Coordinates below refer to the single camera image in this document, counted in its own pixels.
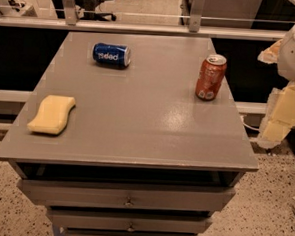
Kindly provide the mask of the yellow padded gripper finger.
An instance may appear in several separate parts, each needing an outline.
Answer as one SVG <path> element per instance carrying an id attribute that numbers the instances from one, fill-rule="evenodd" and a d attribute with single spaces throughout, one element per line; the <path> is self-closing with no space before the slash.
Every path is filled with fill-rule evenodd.
<path id="1" fill-rule="evenodd" d="M 282 39 L 279 39 L 274 44 L 262 51 L 257 57 L 258 61 L 266 64 L 276 64 L 278 62 L 281 40 Z"/>
<path id="2" fill-rule="evenodd" d="M 295 126 L 295 82 L 282 90 L 273 88 L 269 94 L 265 117 L 260 123 L 257 144 L 273 149 Z"/>

